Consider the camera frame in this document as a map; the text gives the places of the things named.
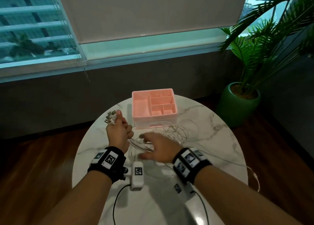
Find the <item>green plant pot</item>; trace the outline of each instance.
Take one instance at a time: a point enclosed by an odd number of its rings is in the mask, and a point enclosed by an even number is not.
[[[230,90],[230,86],[237,83],[234,82],[225,87],[215,111],[229,127],[241,125],[261,102],[261,93],[258,90],[258,97],[251,100],[234,95]]]

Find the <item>forearm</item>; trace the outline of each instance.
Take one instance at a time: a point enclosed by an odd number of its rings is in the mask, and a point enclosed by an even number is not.
[[[226,225],[300,225],[246,184],[214,166],[204,167],[194,185]]]
[[[97,225],[111,185],[111,179],[105,174],[88,172],[40,225]]]

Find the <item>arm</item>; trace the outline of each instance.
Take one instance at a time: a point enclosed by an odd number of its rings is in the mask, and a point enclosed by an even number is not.
[[[161,134],[150,132],[141,137],[152,142],[154,151],[140,154],[140,159],[172,163],[182,149],[178,143]],[[300,225],[275,204],[217,167],[206,166],[200,170],[194,185],[226,225]]]
[[[132,138],[132,126],[117,110],[116,124],[106,128],[109,145],[128,151],[128,138]],[[90,171],[84,178],[47,214],[41,225],[98,224],[111,188],[111,179],[99,172]]]

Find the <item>dark wall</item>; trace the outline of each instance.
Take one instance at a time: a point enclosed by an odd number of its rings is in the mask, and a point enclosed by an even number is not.
[[[0,138],[43,132],[97,119],[132,91],[173,88],[191,99],[221,92],[236,80],[231,52],[157,60],[0,84]]]
[[[314,158],[314,59],[302,57],[261,88],[262,105]]]

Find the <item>person's right arm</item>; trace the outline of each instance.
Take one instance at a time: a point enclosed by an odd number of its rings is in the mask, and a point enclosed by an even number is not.
[[[172,163],[182,146],[158,133],[145,133],[153,152],[144,152],[140,159]],[[194,186],[202,193],[226,225],[300,225],[292,216],[248,187],[240,180],[215,166],[206,166],[196,175]]]

